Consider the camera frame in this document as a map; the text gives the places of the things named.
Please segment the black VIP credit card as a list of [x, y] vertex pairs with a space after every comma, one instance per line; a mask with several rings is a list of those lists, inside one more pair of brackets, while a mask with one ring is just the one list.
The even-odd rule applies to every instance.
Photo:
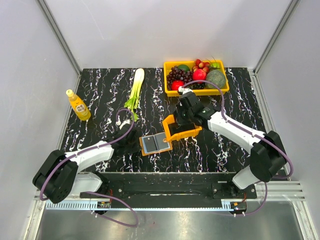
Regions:
[[144, 152], [146, 154], [155, 152], [157, 150], [157, 146], [155, 143], [155, 139], [153, 136], [145, 136], [142, 138]]

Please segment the orange leather card holder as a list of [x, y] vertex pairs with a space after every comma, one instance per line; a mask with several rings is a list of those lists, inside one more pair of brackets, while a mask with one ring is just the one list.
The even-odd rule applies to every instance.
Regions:
[[172, 143], [167, 141], [165, 132], [146, 135], [139, 138], [142, 156], [171, 151]]

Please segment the small yellow plastic bin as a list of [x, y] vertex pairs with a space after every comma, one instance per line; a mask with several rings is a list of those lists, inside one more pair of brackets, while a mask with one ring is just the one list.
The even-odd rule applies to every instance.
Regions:
[[196, 126], [194, 123], [187, 123], [185, 125], [178, 125], [175, 122], [174, 115], [171, 114], [167, 116], [162, 121], [164, 133], [165, 133], [165, 141], [179, 141], [181, 139], [196, 137], [200, 131], [203, 130], [201, 126]]

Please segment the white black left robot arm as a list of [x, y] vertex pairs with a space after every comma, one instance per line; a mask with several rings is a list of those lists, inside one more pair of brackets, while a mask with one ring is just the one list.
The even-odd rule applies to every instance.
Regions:
[[52, 151], [33, 177], [33, 185], [40, 190], [42, 201], [60, 203], [69, 195], [92, 192], [96, 197], [107, 195], [109, 186], [99, 173], [81, 171], [115, 156], [132, 154], [140, 150], [141, 133], [133, 128], [117, 131], [106, 139], [72, 152]]

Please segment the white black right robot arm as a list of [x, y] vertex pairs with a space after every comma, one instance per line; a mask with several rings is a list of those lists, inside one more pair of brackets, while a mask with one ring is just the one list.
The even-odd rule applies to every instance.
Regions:
[[257, 182], [269, 182], [289, 162], [280, 136], [250, 128], [227, 116], [223, 109], [204, 106], [189, 88], [180, 87], [175, 121], [178, 125], [193, 123], [233, 141], [249, 153], [249, 165], [232, 178], [228, 194], [239, 198], [246, 188]]

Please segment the dark blueberry cluster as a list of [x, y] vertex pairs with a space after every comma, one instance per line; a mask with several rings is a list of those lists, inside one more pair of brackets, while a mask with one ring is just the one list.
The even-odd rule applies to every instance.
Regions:
[[196, 82], [187, 86], [187, 88], [191, 90], [203, 90], [206, 84], [203, 82]]

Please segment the red apple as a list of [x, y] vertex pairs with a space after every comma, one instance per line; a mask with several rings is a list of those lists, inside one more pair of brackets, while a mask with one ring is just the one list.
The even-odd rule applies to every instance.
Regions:
[[175, 80], [172, 82], [171, 84], [171, 90], [172, 91], [178, 91], [179, 87], [182, 87], [184, 85], [184, 81], [183, 80]]

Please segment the yellow fruit tray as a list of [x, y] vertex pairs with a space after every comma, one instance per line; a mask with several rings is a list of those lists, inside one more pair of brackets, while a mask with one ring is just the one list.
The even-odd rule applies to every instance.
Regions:
[[[210, 62], [210, 63], [213, 63], [213, 62], [219, 63], [221, 65], [221, 69], [218, 69], [218, 70], [220, 70], [224, 74], [224, 76], [226, 78], [226, 84], [222, 89], [220, 89], [215, 84], [204, 80], [203, 81], [203, 83], [205, 83], [204, 89], [192, 90], [195, 93], [195, 95], [196, 96], [213, 96], [213, 95], [219, 95], [221, 92], [222, 93], [228, 92], [230, 90], [230, 87], [229, 87], [229, 83], [228, 83], [227, 76], [225, 73], [225, 68], [224, 68], [223, 62], [221, 60], [215, 60], [215, 59], [212, 59], [212, 60], [207, 59], [207, 60], [201, 60], [201, 61]], [[195, 61], [167, 61], [163, 64], [164, 90], [165, 90], [165, 93], [167, 94], [168, 97], [178, 97], [179, 96], [178, 91], [171, 90], [171, 87], [167, 86], [167, 77], [166, 76], [170, 72], [171, 68], [173, 68], [174, 66], [179, 66], [181, 64], [187, 65], [190, 68], [190, 70], [193, 72], [193, 66], [195, 65]], [[193, 80], [188, 82], [189, 85], [191, 85], [193, 83], [196, 83], [196, 82]]]

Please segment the red pomegranate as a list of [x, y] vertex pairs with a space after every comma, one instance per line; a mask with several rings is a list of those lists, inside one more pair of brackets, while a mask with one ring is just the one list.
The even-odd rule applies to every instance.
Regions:
[[202, 83], [206, 80], [207, 73], [203, 69], [197, 69], [193, 72], [192, 79], [196, 83]]

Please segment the purple grape bunch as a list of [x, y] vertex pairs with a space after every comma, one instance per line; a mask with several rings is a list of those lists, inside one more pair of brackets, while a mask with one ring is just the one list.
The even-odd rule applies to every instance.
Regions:
[[167, 86], [171, 87], [172, 82], [175, 80], [181, 80], [185, 84], [189, 83], [193, 80], [193, 72], [191, 70], [184, 72], [183, 70], [178, 69], [178, 66], [174, 66], [166, 75]]

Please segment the green white celery stalk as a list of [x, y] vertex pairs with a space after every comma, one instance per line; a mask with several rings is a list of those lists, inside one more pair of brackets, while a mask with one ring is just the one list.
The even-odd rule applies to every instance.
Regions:
[[138, 68], [134, 73], [133, 85], [129, 99], [125, 102], [124, 107], [133, 113], [134, 121], [138, 120], [138, 115], [135, 110], [138, 108], [140, 101], [141, 88], [145, 78], [145, 71], [143, 68]]

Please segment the green netted melon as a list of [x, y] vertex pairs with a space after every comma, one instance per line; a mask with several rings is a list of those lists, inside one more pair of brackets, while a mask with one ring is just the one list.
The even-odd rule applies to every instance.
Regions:
[[226, 85], [226, 77], [225, 75], [218, 69], [210, 71], [206, 75], [207, 82], [215, 84], [218, 88], [222, 89]]

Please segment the green lime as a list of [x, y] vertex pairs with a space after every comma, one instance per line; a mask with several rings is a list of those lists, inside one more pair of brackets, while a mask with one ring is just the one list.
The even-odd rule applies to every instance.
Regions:
[[190, 68], [186, 64], [180, 64], [177, 66], [177, 68], [184, 71], [184, 72], [190, 71]]

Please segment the red cherry cluster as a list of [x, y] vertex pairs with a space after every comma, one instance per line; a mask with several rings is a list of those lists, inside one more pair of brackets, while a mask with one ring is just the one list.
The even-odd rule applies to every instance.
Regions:
[[203, 70], [205, 73], [210, 71], [210, 62], [201, 61], [200, 59], [196, 59], [194, 61], [194, 66], [192, 67], [192, 71], [195, 72], [196, 70]]

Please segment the green apple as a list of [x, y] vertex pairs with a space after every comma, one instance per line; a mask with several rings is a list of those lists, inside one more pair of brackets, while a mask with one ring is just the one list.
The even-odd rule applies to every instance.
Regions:
[[211, 62], [210, 65], [209, 65], [209, 69], [211, 71], [213, 70], [220, 70], [221, 69], [221, 65], [218, 63], [218, 62]]

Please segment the yellow juice bottle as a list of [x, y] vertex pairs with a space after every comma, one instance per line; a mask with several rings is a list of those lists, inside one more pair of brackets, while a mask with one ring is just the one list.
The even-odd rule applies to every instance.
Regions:
[[66, 92], [68, 97], [69, 103], [75, 112], [76, 116], [81, 121], [87, 121], [91, 117], [90, 110], [88, 109], [87, 105], [83, 102], [83, 100], [75, 94], [71, 89], [68, 89]]

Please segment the aluminium rail frame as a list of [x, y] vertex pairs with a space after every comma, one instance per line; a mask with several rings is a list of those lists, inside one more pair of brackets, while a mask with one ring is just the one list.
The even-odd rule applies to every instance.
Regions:
[[[250, 176], [254, 177], [257, 187], [264, 187], [263, 202], [270, 200], [276, 192], [271, 192], [270, 187], [275, 180], [286, 181], [292, 175], [293, 165], [286, 155], [282, 140], [278, 133], [273, 130], [266, 131], [259, 103], [254, 90], [255, 74], [250, 69], [245, 69], [238, 80], [241, 94], [245, 96], [243, 101], [243, 123], [250, 128], [249, 136], [257, 139], [248, 150], [248, 158], [245, 163]], [[282, 170], [289, 165], [287, 175]]]

